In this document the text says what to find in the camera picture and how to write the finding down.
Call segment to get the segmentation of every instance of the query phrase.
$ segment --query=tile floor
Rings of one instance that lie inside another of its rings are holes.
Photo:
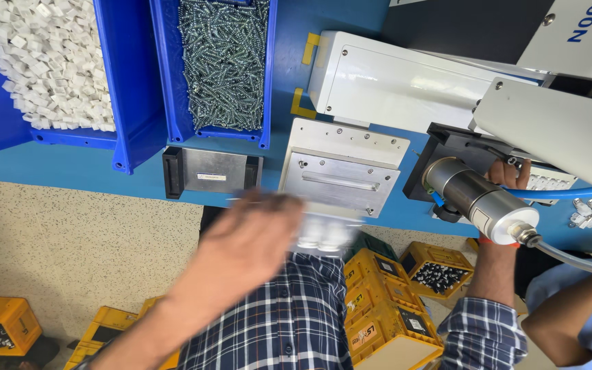
[[[29,301],[47,336],[80,338],[100,306],[138,312],[197,247],[202,206],[0,182],[0,296]],[[461,250],[465,238],[365,226],[400,255],[411,241]],[[448,309],[427,299],[436,323]],[[62,369],[62,349],[47,367]]]

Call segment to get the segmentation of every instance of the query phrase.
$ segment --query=wristband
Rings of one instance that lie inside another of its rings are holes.
[[[479,238],[479,244],[481,243],[486,243],[486,244],[495,244],[495,242],[493,242],[492,240],[488,239],[488,238]],[[509,247],[513,247],[513,248],[520,248],[520,243],[511,243],[511,244],[503,244],[505,246],[509,246]]]

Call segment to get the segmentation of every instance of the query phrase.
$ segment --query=screw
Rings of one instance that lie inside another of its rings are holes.
[[[547,14],[547,16],[545,18],[543,18],[543,27],[547,27],[550,24],[552,24],[552,22],[554,22],[554,20],[556,19],[556,14],[552,13],[552,14]]]

